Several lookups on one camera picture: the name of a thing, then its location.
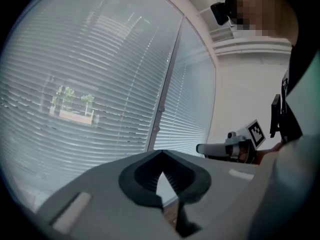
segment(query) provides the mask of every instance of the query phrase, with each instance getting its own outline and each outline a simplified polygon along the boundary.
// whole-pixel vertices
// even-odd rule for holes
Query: person
[[[282,141],[272,149],[257,152],[254,163],[260,164],[266,154],[279,151],[284,144],[303,135],[287,97],[311,63],[319,59],[319,34],[312,29],[319,5],[317,0],[225,0],[225,7],[229,18],[238,26],[261,31],[263,36],[287,39],[292,45],[289,69],[281,86],[279,126]],[[240,160],[241,157],[246,157],[245,150],[241,150]]]

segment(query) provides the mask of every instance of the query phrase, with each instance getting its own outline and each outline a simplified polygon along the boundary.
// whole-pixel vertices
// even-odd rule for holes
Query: window blind
[[[165,0],[39,0],[20,18],[0,59],[1,163],[33,206],[146,150],[182,17]]]
[[[175,64],[154,149],[200,156],[206,143],[215,100],[215,65],[201,39],[184,19]]]

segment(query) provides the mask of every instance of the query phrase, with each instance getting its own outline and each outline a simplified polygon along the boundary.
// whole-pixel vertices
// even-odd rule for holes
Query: white wall
[[[281,93],[288,69],[285,54],[232,54],[219,57],[214,111],[208,143],[223,143],[228,132],[236,131],[257,119],[265,142],[260,149],[272,148],[281,140],[270,138],[271,103]]]

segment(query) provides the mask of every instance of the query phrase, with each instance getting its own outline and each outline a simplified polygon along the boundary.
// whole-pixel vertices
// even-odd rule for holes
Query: ceiling
[[[243,53],[290,54],[291,44],[286,39],[261,36],[254,30],[240,30],[226,23],[218,25],[210,6],[225,0],[189,0],[205,21],[217,56]]]

